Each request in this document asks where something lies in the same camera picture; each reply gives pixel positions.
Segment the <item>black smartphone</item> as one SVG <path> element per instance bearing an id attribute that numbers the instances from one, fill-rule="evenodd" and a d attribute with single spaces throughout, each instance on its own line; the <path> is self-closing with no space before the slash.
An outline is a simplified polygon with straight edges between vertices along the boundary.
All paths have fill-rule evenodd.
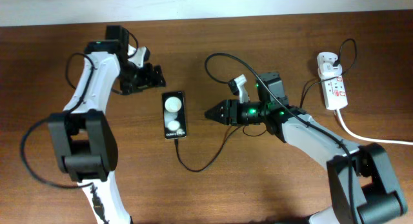
<path id="1" fill-rule="evenodd" d="M 164 135 L 166 139 L 187 136 L 185 96 L 183 91 L 162 94 Z"/>

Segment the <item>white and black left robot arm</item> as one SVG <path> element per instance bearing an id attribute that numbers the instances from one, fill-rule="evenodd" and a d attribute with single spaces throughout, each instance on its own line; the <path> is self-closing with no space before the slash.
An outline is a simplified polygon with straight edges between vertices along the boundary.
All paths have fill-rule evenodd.
<path id="1" fill-rule="evenodd" d="M 132 36 L 109 25 L 104 40 L 89 42 L 74 95 L 48 118 L 57 165 L 83 190 L 98 223 L 133 222 L 117 188 L 118 147 L 105 116 L 113 84 L 122 96 L 166 85 L 161 67 L 148 62 L 149 49 L 130 46 Z"/>

